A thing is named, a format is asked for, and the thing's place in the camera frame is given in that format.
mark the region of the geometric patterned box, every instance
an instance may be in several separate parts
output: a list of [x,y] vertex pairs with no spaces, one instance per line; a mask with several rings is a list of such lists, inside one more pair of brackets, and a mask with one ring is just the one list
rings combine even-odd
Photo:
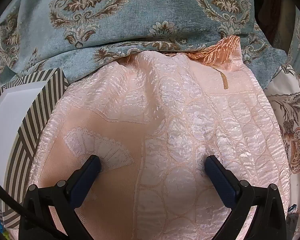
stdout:
[[[68,82],[61,68],[35,72],[15,79],[0,87],[0,96],[9,88],[32,82],[46,81],[46,84],[33,101],[18,129],[4,175],[3,188],[18,203],[23,202],[26,193],[26,178],[38,142],[55,107],[68,87]],[[0,220],[6,228],[17,229],[20,216],[5,203],[0,203]]]

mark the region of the pink jacquard cloth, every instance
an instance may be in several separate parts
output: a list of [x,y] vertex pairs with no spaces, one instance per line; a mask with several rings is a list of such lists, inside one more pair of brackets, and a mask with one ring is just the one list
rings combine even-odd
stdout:
[[218,69],[144,51],[71,84],[42,132],[28,185],[68,179],[92,154],[102,172],[76,213],[96,240],[211,239],[230,209],[204,173],[208,155],[253,186],[277,184],[288,208],[279,126],[240,46]]

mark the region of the black and white striped box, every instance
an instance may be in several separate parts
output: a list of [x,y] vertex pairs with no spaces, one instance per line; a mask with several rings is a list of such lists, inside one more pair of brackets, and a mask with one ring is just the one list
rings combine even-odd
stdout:
[[[39,133],[67,87],[60,68],[35,72],[0,87],[0,185],[21,204]],[[1,201],[0,210],[4,226],[17,229],[20,216]]]

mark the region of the blue floral fabric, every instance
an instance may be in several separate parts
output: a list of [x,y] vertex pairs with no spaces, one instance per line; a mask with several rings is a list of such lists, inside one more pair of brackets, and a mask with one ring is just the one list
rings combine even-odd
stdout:
[[199,51],[233,34],[265,88],[286,54],[255,23],[253,0],[14,0],[0,20],[0,85],[55,67],[72,83],[133,53]]

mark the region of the black cable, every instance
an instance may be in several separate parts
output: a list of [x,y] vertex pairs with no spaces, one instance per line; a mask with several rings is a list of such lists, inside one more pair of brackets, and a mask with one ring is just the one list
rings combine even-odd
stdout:
[[69,237],[64,233],[60,232],[58,229],[47,224],[44,220],[41,220],[39,217],[29,212],[23,206],[21,206],[17,201],[15,201],[1,186],[0,186],[0,199],[5,202],[9,207],[11,207],[15,212],[20,216],[23,216],[33,224],[44,229],[57,239],[69,240]]

